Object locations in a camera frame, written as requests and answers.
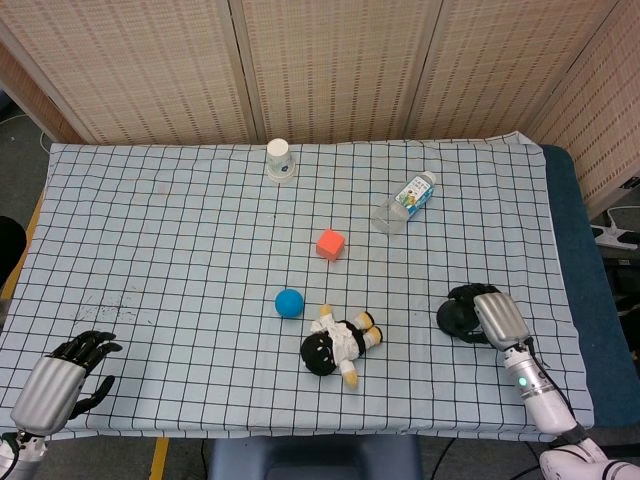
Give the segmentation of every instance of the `red block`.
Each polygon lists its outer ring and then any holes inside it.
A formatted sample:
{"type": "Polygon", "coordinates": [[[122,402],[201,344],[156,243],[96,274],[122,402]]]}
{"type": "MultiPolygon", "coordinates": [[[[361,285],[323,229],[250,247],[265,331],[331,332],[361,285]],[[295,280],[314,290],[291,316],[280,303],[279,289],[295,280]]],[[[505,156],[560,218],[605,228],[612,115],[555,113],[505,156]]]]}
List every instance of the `red block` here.
{"type": "Polygon", "coordinates": [[[335,262],[344,248],[344,237],[338,232],[326,229],[316,243],[316,253],[321,257],[335,262]]]}

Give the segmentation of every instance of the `woven screen panel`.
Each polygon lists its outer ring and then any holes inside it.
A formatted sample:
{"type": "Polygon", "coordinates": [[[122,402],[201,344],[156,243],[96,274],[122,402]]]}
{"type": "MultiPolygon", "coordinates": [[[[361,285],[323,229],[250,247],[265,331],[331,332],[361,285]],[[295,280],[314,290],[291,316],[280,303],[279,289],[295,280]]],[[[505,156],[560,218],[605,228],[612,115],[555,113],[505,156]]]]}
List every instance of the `woven screen panel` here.
{"type": "Polygon", "coordinates": [[[522,129],[582,48],[607,0],[455,0],[440,21],[411,138],[522,129]]]}
{"type": "Polygon", "coordinates": [[[433,4],[243,0],[267,137],[329,143],[401,136],[433,4]]]}
{"type": "Polygon", "coordinates": [[[531,133],[569,151],[587,204],[640,165],[640,3],[621,8],[531,133]]]}
{"type": "Polygon", "coordinates": [[[248,142],[214,1],[1,2],[99,143],[248,142]]]}

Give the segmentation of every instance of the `plush doll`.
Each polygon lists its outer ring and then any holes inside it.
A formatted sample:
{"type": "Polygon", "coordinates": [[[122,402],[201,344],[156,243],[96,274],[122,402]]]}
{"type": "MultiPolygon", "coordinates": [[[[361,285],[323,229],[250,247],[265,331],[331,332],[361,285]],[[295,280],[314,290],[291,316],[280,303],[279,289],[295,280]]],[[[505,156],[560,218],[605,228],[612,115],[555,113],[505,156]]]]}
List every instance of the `plush doll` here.
{"type": "Polygon", "coordinates": [[[311,324],[309,335],[300,347],[305,365],[316,375],[324,376],[340,367],[342,378],[350,387],[358,384],[352,360],[382,342],[382,331],[373,318],[362,312],[351,322],[336,322],[329,305],[320,307],[320,318],[311,324]]]}

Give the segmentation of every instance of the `table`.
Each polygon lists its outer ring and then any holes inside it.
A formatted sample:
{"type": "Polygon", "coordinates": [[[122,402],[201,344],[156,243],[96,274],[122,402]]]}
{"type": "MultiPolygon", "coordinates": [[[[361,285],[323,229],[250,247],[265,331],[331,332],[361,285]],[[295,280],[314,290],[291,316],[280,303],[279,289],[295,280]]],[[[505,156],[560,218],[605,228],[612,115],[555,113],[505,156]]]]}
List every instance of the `table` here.
{"type": "MultiPolygon", "coordinates": [[[[99,372],[121,380],[68,434],[528,438],[534,429],[496,352],[453,346],[435,327],[449,288],[491,281],[519,302],[580,420],[592,422],[538,147],[503,140],[294,151],[297,183],[278,188],[255,147],[56,147],[0,340],[9,365],[0,418],[31,362],[69,334],[97,327],[127,347],[99,372]],[[371,232],[370,207],[425,168],[441,174],[443,194],[408,235],[387,242],[371,232]],[[349,238],[346,260],[335,265],[313,255],[314,238],[329,225],[349,238]],[[303,322],[280,321],[271,310],[285,284],[305,293],[303,322]],[[300,341],[326,301],[337,316],[366,306],[385,332],[386,342],[359,360],[355,392],[337,375],[314,377],[299,360],[300,341]],[[12,350],[20,352],[13,363],[12,350]]],[[[87,391],[97,381],[90,377],[87,391]]]]}

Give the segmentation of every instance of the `yellow floor tape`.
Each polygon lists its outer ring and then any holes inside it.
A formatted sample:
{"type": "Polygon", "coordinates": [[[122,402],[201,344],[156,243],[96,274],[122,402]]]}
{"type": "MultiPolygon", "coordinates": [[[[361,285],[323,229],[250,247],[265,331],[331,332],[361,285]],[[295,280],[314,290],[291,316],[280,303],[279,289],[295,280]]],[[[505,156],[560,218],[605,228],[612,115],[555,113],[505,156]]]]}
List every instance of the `yellow floor tape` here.
{"type": "Polygon", "coordinates": [[[156,440],[156,450],[153,452],[153,462],[151,462],[151,473],[149,480],[162,480],[164,475],[164,462],[167,459],[169,450],[169,438],[160,437],[156,440]]]}
{"type": "Polygon", "coordinates": [[[42,206],[43,198],[44,191],[40,194],[40,198],[38,199],[36,208],[33,210],[33,215],[31,215],[31,220],[29,220],[29,226],[27,227],[27,248],[24,250],[22,258],[20,258],[20,262],[18,262],[16,268],[13,269],[13,272],[11,272],[9,278],[7,278],[7,282],[4,284],[2,292],[0,292],[0,300],[11,300],[11,298],[13,297],[13,292],[16,289],[18,279],[20,278],[20,272],[22,271],[22,266],[24,265],[24,259],[27,258],[27,252],[29,251],[29,245],[31,245],[33,233],[36,231],[36,225],[38,224],[38,217],[40,217],[40,207],[42,206]]]}

